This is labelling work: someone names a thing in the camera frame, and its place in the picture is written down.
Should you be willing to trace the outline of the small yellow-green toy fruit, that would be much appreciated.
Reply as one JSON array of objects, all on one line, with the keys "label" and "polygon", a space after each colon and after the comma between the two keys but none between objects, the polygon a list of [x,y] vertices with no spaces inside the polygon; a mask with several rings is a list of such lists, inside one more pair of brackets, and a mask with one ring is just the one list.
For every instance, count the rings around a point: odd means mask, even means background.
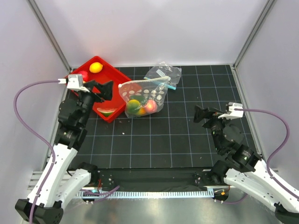
[{"label": "small yellow-green toy fruit", "polygon": [[136,114],[141,108],[141,103],[136,99],[131,99],[126,103],[126,111],[129,114]]}]

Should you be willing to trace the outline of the green toy cucumber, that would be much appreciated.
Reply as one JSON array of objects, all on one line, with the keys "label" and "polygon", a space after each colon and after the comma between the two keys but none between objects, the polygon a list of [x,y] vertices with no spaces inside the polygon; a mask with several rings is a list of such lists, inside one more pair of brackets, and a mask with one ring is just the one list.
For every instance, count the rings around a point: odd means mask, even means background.
[{"label": "green toy cucumber", "polygon": [[144,104],[146,104],[147,103],[147,101],[148,101],[148,98],[146,97],[146,96],[144,96],[144,95],[131,95],[130,97],[129,97],[129,99],[130,100],[137,100],[137,101],[139,101],[140,102],[140,104],[142,104],[142,105],[144,105]]}]

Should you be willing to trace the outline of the white-spotted clear zip bag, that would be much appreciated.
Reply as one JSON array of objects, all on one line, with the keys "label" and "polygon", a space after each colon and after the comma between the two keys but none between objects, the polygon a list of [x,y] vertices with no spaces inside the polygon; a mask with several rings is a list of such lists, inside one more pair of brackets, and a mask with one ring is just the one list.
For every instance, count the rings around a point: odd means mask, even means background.
[{"label": "white-spotted clear zip bag", "polygon": [[168,91],[168,76],[128,81],[118,85],[119,95],[125,102],[128,118],[137,118],[161,111]]}]

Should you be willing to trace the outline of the green orange toy mango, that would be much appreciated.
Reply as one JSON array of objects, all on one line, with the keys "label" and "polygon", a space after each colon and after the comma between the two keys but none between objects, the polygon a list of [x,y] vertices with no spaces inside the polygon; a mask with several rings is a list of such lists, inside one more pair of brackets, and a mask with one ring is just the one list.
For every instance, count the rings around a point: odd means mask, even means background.
[{"label": "green orange toy mango", "polygon": [[136,113],[136,116],[137,116],[137,117],[141,117],[141,116],[145,116],[145,115],[147,115],[147,112],[146,112],[146,110],[145,110],[144,107],[141,107],[141,108],[138,110],[138,112]]}]

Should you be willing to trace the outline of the pink toy peach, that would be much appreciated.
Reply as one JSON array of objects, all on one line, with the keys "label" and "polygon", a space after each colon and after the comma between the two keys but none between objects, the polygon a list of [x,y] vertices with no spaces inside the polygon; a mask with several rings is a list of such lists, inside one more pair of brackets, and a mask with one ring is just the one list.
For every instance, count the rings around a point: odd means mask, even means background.
[{"label": "pink toy peach", "polygon": [[144,108],[148,114],[155,113],[157,111],[157,103],[154,100],[149,99]]}]

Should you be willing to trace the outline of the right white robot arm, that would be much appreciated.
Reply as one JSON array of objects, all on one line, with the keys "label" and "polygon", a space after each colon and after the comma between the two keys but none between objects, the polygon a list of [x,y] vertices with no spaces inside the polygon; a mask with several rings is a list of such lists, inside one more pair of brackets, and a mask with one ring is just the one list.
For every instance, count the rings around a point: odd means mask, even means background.
[{"label": "right white robot arm", "polygon": [[299,191],[269,167],[256,151],[243,144],[244,136],[230,121],[243,117],[242,104],[230,102],[222,112],[216,108],[195,106],[194,122],[206,120],[215,150],[224,160],[217,161],[210,171],[196,177],[204,185],[231,185],[255,198],[284,224],[299,222]]}]

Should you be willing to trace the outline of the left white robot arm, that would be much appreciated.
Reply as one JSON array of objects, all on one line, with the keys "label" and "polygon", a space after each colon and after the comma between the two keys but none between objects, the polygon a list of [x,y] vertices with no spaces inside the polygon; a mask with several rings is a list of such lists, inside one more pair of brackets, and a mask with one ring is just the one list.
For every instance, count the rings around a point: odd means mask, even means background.
[{"label": "left white robot arm", "polygon": [[58,79],[56,82],[66,84],[69,90],[78,92],[78,99],[66,99],[60,103],[59,125],[53,145],[20,117],[17,99],[23,90],[19,90],[14,98],[14,112],[19,121],[51,150],[50,159],[37,184],[27,198],[18,199],[15,204],[16,211],[30,224],[60,223],[70,200],[84,186],[93,187],[99,182],[98,167],[82,162],[70,179],[61,184],[69,165],[84,142],[87,134],[85,127],[93,105],[112,99],[114,83],[109,81],[100,84],[95,80],[84,83],[70,78]]}]

